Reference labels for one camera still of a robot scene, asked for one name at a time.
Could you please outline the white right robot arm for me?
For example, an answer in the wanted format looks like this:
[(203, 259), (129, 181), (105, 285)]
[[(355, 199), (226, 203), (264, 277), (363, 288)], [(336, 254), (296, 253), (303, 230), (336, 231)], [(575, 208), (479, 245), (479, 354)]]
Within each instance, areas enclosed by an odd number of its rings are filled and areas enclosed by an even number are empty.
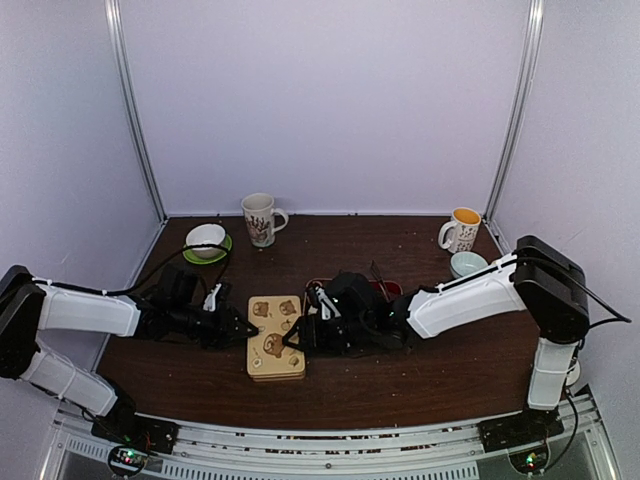
[(416, 338), (528, 311), (539, 340), (527, 408), (512, 423), (513, 433), (526, 442), (550, 426), (574, 353), (590, 329), (584, 270), (533, 235), (476, 273), (392, 299), (354, 272), (310, 286), (307, 295), (309, 307), (282, 338), (284, 346), (304, 353), (346, 355), (369, 345), (399, 350)]

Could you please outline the bear print tin lid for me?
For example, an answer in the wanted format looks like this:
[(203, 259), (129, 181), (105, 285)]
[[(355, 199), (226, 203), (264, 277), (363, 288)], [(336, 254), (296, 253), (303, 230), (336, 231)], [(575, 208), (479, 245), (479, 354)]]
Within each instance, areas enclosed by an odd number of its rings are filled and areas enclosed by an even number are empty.
[(247, 340), (246, 370), (254, 382), (302, 379), (305, 355), (286, 346), (289, 333), (302, 313), (298, 296), (254, 296), (248, 301), (249, 321), (258, 334)]

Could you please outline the metal tongs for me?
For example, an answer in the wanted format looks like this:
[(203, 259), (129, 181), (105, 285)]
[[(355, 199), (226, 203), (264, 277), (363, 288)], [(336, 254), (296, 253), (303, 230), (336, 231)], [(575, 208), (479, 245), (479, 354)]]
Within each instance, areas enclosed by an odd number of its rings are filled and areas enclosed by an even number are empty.
[(376, 281), (383, 297), (385, 298), (386, 301), (390, 300), (390, 294), (389, 294), (389, 290), (387, 288), (386, 282), (382, 277), (381, 271), (377, 265), (377, 263), (372, 260), (370, 263), (370, 273), (373, 277), (373, 279)]

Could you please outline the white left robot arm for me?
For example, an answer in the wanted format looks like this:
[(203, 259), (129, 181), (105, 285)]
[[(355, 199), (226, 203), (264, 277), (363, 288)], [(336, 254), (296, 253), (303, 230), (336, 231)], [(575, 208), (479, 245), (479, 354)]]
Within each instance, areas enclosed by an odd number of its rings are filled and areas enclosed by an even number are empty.
[(1, 375), (77, 405), (121, 443), (133, 444), (143, 436), (144, 424), (131, 397), (53, 350), (39, 335), (60, 330), (159, 341), (175, 333), (204, 349), (258, 335), (258, 328), (227, 302), (227, 283), (216, 283), (201, 305), (193, 304), (199, 283), (195, 273), (167, 265), (158, 282), (141, 294), (110, 292), (37, 279), (14, 265), (1, 279)]

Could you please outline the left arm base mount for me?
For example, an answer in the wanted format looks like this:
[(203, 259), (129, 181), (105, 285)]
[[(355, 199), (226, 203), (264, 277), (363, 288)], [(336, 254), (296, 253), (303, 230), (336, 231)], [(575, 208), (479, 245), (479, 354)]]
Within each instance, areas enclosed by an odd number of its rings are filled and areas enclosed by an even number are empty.
[(174, 422), (140, 416), (135, 417), (133, 427), (127, 432), (117, 432), (115, 427), (108, 427), (101, 420), (94, 422), (91, 428), (95, 437), (158, 454), (173, 452), (178, 433), (179, 426)]

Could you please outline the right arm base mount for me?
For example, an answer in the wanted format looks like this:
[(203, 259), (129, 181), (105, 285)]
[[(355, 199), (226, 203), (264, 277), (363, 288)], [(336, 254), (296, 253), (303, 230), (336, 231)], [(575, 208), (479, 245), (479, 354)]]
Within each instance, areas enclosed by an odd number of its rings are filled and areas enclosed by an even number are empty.
[(478, 431), (484, 451), (489, 453), (542, 442), (565, 429), (560, 420), (530, 421), (516, 415), (482, 421)]

